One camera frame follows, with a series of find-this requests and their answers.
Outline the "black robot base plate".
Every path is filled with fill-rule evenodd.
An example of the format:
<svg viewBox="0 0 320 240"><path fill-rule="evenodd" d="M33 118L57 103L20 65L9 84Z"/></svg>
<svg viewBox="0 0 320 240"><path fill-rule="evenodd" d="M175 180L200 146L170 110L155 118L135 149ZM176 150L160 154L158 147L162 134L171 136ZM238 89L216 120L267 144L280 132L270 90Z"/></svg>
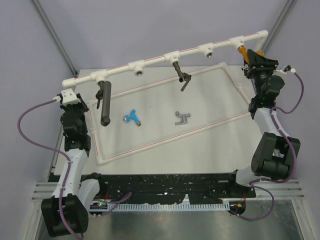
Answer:
<svg viewBox="0 0 320 240"><path fill-rule="evenodd" d="M182 203L188 196L190 203L217 204L224 198L255 198L256 192L250 187L236 183L236 174L122 174L106 175L92 173L82 175L81 181L97 179L100 191L96 199L107 197L119 201L126 194L131 196L127 204L173 205Z"/></svg>

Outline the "silver metal faucet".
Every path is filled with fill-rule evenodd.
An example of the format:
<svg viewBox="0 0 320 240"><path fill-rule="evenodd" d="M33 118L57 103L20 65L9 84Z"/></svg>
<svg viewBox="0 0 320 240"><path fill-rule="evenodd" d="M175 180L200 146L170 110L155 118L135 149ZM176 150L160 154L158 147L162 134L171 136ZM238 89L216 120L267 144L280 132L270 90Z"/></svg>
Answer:
<svg viewBox="0 0 320 240"><path fill-rule="evenodd" d="M191 117L191 114L190 113L180 114L179 111L176 111L175 112L175 116L180 118L180 121L175 122L174 124L176 126L182 126L182 125L187 125L188 124L188 118Z"/></svg>

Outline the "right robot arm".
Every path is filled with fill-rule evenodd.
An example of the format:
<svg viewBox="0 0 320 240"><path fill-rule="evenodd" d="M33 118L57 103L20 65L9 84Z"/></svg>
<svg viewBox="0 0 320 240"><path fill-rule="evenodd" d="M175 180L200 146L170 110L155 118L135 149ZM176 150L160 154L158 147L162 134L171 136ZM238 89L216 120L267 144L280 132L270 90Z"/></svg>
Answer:
<svg viewBox="0 0 320 240"><path fill-rule="evenodd" d="M283 76L293 74L299 81L301 77L290 65L278 70L279 62L266 58L262 51L238 48L243 56L244 76L251 80L255 96L250 100L248 112L258 125L262 134L253 154L250 166L237 170L235 179L228 182L226 191L231 197L238 197L245 187L265 181L276 184L285 183L292 178L297 167L297 156L301 142L291 137L282 127L277 113L293 113L276 105L276 98L285 86Z"/></svg>

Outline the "blue plastic faucet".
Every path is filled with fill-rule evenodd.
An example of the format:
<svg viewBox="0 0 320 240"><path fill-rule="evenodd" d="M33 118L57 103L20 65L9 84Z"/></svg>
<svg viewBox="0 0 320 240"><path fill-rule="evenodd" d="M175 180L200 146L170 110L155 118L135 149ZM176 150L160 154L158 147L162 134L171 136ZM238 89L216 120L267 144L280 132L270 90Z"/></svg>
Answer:
<svg viewBox="0 0 320 240"><path fill-rule="evenodd" d="M127 115L124 115L122 120L125 122L125 123L129 123L130 121L134 121L134 123L139 127L141 126L141 121L139 120L139 118L137 117L136 115L136 110L135 109L132 109L130 111L129 114Z"/></svg>

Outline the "right aluminium frame post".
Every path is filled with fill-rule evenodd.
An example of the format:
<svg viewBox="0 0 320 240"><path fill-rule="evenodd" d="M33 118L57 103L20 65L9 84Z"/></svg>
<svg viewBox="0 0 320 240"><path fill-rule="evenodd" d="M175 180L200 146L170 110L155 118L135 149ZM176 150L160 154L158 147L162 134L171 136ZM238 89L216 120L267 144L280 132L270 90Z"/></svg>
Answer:
<svg viewBox="0 0 320 240"><path fill-rule="evenodd" d="M286 0L283 8L281 9L278 17L276 18L269 34L268 37L266 38L265 42L262 45L262 51L266 53L272 43L275 41L277 38L278 34L280 33L284 23L286 22L287 18L289 17L290 13L294 9L296 3L298 0Z"/></svg>

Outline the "left aluminium frame post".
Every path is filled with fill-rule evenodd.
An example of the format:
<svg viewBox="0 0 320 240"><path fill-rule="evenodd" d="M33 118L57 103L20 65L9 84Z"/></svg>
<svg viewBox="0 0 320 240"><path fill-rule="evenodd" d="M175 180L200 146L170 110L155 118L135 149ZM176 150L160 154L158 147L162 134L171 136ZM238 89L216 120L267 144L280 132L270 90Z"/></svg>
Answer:
<svg viewBox="0 0 320 240"><path fill-rule="evenodd" d="M55 46L57 47L58 52L60 53L61 57L63 58L65 64L67 65L68 69L70 70L73 77L78 76L78 71L75 68L69 54L67 53L63 43L61 42L54 26L52 25L49 17L47 16L41 2L39 0L30 0L30 3L33 5L36 13L40 17L42 23L44 24L48 34L50 35L51 39L53 40Z"/></svg>

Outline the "aluminium frame post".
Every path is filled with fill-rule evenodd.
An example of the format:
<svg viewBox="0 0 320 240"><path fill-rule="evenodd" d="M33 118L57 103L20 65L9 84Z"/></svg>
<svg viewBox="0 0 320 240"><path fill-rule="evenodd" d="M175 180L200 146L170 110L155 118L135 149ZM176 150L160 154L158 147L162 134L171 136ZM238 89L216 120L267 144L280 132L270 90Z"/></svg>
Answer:
<svg viewBox="0 0 320 240"><path fill-rule="evenodd" d="M296 3L298 0L286 0L283 8L281 9L278 17L276 18L269 34L268 37L266 38L265 42L262 45L262 51L266 53L272 43L275 41L277 38L278 34L280 33L284 23L286 22L287 18L289 17L290 13L294 9Z"/></svg>
<svg viewBox="0 0 320 240"><path fill-rule="evenodd" d="M51 39L53 40L55 46L57 47L58 52L60 53L61 57L63 58L65 64L67 65L68 69L70 70L73 77L78 76L78 71L75 68L69 54L67 53L63 43L61 42L54 26L52 25L49 17L47 16L41 2L39 0L30 0L30 3L33 5L36 13L40 17L42 23L44 24L48 34L50 35Z"/></svg>

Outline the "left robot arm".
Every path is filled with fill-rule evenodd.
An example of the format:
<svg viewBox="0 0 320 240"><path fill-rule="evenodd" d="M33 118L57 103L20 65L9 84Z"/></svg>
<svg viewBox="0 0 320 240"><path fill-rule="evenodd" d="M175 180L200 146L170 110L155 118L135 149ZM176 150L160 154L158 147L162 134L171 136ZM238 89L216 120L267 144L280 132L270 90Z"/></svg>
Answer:
<svg viewBox="0 0 320 240"><path fill-rule="evenodd" d="M102 199L107 193L105 184L98 179L82 180L83 168L91 149L85 113L89 110L80 94L63 91L58 95L64 136L66 161L58 184L50 198L41 202L41 213L50 237L72 235L84 238L88 229L89 209L94 198Z"/></svg>

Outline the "dark grey lever faucet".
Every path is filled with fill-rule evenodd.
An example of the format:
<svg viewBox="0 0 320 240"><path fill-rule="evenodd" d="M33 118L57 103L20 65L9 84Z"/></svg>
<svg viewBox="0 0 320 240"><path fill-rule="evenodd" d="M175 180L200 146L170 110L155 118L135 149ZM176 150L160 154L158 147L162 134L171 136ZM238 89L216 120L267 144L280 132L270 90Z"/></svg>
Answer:
<svg viewBox="0 0 320 240"><path fill-rule="evenodd" d="M188 86L189 82L191 81L192 76L188 73L182 72L179 63L176 61L173 64L173 67L178 75L178 80L180 83L184 83L182 88L180 89L181 92L183 92L186 87Z"/></svg>

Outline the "white PVC pipe frame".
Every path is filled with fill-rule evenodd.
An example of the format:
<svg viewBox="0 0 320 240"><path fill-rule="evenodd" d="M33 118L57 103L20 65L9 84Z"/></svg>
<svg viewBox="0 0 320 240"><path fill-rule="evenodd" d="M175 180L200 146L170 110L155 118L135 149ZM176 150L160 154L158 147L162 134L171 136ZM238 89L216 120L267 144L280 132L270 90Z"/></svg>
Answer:
<svg viewBox="0 0 320 240"><path fill-rule="evenodd" d="M241 36L232 37L228 40L223 40L215 43L210 42L210 43L202 44L190 49L185 49L181 51L176 50L169 53L165 53L162 56L150 58L147 60L137 60L123 66L94 71L94 72L91 72L89 75L65 79L62 81L62 86L64 89L74 89L76 86L87 83L87 82L96 82L98 84L101 81L103 82L107 81L107 78L110 76L114 76L114 75L125 73L125 72L133 72L136 77L140 77L144 73L144 68L150 65L154 65L162 62L169 62L173 66L174 62L178 62L179 64L180 58L189 56L189 55L199 54L199 53L204 54L204 56L207 58L210 58L212 57L215 49L233 46L238 50L238 47L245 46L245 42L252 41L252 40L257 41L254 47L254 50L258 51L258 50L261 50L261 47L264 44L267 37L268 37L268 31L262 30L246 36L241 35ZM236 79L236 77L233 75L233 73L231 72L231 70L229 69L228 65L225 62L220 62L216 65L202 68L202 69L190 72L188 74L193 76L193 75L202 74L208 71L213 71L216 69L223 69L225 71L225 73L233 82L235 89L239 92L239 94L246 101L246 103L249 103L250 102L249 96L246 94L245 90L243 89L243 81ZM122 97L127 94L132 94L132 93L150 89L153 87L157 87L178 79L179 79L178 76L171 77L171 78L160 80L147 85L139 86L133 89L125 90L123 92L112 94L111 99Z"/></svg>

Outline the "orange faucet chrome knob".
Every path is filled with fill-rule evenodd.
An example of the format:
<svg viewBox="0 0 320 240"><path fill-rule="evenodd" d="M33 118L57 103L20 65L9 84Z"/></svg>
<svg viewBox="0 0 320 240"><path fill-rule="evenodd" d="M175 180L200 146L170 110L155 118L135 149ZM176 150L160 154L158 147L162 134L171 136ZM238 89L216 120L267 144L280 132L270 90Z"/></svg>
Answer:
<svg viewBox="0 0 320 240"><path fill-rule="evenodd" d="M245 62L246 64L249 64L250 61L249 61L248 52L247 52L247 50L246 50L246 47L245 47L244 45L242 45L242 46L239 46L237 50L238 50L238 52L239 52L240 54L242 54L243 59L244 59L244 62ZM256 51L256 53L257 53L259 56L261 56L261 57L264 57L264 56L265 56L262 50L258 50L258 51Z"/></svg>

